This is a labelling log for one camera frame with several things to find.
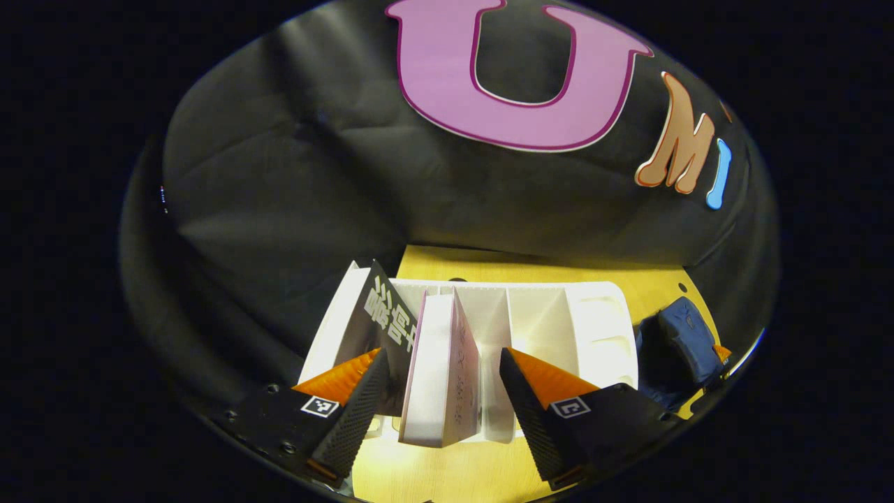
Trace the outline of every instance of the screw hole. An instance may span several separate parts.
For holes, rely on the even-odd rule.
[[[291,442],[283,442],[282,444],[280,444],[280,449],[288,456],[292,456],[293,454],[298,452],[298,450],[291,444]]]

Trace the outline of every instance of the letter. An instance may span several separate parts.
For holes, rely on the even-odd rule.
[[[670,93],[664,130],[652,156],[637,169],[636,180],[644,187],[655,187],[666,177],[669,187],[675,183],[677,192],[689,194],[696,188],[704,160],[708,157],[714,122],[707,114],[702,114],[693,131],[692,101],[688,91],[667,72],[662,72],[662,79]]]
[[[636,38],[583,13],[544,13],[571,30],[560,93],[520,103],[481,88],[476,61],[481,17],[505,0],[401,0],[385,11],[400,21],[398,75],[407,102],[461,136],[509,149],[559,152],[599,141],[615,124],[630,87],[634,56],[652,56]]]
[[[726,141],[717,139],[717,150],[720,155],[717,157],[717,175],[714,177],[714,185],[708,192],[708,207],[711,209],[720,209],[723,206],[723,189],[726,188],[727,174],[730,171],[730,161],[732,160],[732,152],[727,147]]]

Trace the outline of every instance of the blue object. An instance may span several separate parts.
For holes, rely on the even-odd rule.
[[[717,159],[717,176],[714,178],[714,186],[708,192],[708,206],[711,209],[720,209],[723,206],[723,189],[726,188],[727,175],[730,172],[732,152],[725,141],[717,139],[717,150],[720,156]]]
[[[686,360],[693,384],[702,385],[723,370],[723,363],[714,352],[714,336],[692,301],[686,297],[677,299],[658,313],[658,325],[670,345]]]
[[[711,330],[687,297],[643,320],[636,342],[639,391],[672,411],[723,370]]]

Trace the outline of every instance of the black background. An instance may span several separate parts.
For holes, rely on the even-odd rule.
[[[779,307],[747,375],[700,425],[585,499],[882,500],[890,395],[890,49],[858,3],[587,3],[688,66],[761,147],[780,202]],[[133,332],[117,227],[149,134],[214,64],[307,2],[37,2],[14,8],[6,172],[10,500],[266,501],[305,491],[180,408]],[[13,154],[21,148],[21,154]]]

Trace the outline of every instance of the black fabric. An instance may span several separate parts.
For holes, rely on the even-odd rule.
[[[377,258],[393,274],[407,243],[689,266],[733,361],[746,351],[775,288],[756,281],[776,274],[775,206],[759,157],[734,156],[719,211],[704,203],[716,149],[688,196],[633,181],[666,116],[661,71],[714,118],[717,138],[754,150],[701,80],[649,44],[655,56],[637,56],[627,104],[596,144],[536,154],[469,141],[404,100],[387,5],[341,0],[288,21],[212,69],[173,115],[164,218],[185,250],[181,267],[196,276],[178,294],[219,327],[191,337],[235,353],[215,365],[255,379],[297,376],[345,264]],[[511,2],[483,21],[479,78],[506,98],[546,99],[561,86],[569,33],[540,6]],[[203,386],[226,400],[244,392]]]

